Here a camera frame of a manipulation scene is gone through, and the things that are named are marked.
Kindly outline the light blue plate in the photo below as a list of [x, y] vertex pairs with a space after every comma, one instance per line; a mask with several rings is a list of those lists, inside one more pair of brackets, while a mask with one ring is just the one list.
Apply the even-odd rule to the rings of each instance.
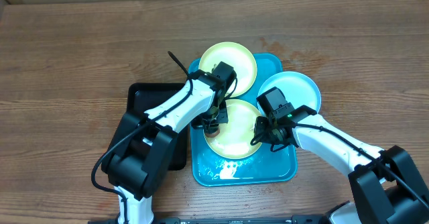
[[[286, 101], [291, 102], [294, 110], [299, 107], [301, 111], [315, 111], [318, 113], [321, 106], [321, 95], [317, 85], [304, 74], [299, 72], [279, 72], [268, 78], [261, 86], [258, 96], [266, 92], [272, 87], [277, 87], [283, 92]], [[265, 116], [257, 104], [259, 112]], [[297, 116], [298, 114], [291, 112], [288, 116]]]

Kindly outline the green and red sponge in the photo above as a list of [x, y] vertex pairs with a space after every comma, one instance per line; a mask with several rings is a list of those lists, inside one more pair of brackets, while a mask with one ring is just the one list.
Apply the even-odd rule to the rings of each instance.
[[216, 137], [219, 133], [220, 133], [220, 129], [219, 129], [219, 128], [216, 128], [216, 129], [212, 129], [212, 130], [210, 130], [210, 131], [206, 131], [206, 132], [204, 133], [204, 135], [205, 135], [206, 137]]

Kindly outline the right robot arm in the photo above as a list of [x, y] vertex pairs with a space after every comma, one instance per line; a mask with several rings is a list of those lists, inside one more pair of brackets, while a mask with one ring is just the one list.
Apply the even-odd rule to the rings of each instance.
[[253, 142], [273, 152], [295, 145], [316, 154], [349, 179], [353, 201], [335, 207], [323, 223], [426, 223], [428, 187], [409, 153], [361, 142], [308, 106], [262, 105]]

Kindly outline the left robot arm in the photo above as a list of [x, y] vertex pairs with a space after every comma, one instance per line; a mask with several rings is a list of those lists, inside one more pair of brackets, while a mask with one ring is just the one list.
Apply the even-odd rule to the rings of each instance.
[[116, 223], [152, 223], [151, 198], [167, 174], [179, 133], [189, 124], [213, 132], [228, 88], [237, 82], [234, 70], [197, 70], [161, 105], [122, 117], [108, 150], [93, 173], [107, 174], [111, 188], [93, 182], [119, 198]]

